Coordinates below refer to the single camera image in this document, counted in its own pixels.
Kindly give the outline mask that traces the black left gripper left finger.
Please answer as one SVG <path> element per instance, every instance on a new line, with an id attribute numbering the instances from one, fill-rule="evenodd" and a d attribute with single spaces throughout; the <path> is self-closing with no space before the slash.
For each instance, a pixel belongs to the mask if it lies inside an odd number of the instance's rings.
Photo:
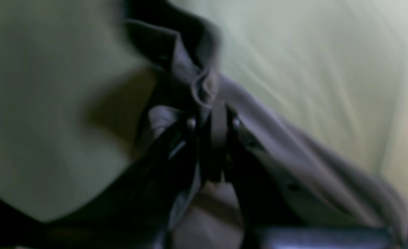
<path id="1" fill-rule="evenodd" d="M 46 249 L 169 249 L 201 185 L 198 121 L 181 118 L 96 199 L 54 222 Z"/>

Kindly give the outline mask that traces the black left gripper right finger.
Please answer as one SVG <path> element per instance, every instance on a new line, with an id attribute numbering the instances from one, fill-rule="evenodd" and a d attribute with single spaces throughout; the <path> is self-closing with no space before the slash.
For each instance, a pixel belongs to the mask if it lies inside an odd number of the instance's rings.
<path id="1" fill-rule="evenodd" d="M 309 218 L 320 218 L 316 198 L 283 166 L 272 159 L 243 127 L 234 109 L 214 105 L 206 134 L 211 137 L 205 175 L 232 185 L 244 226 L 242 249 L 390 249 L 387 229 L 363 225 L 310 222 L 296 209 L 308 207 Z"/>

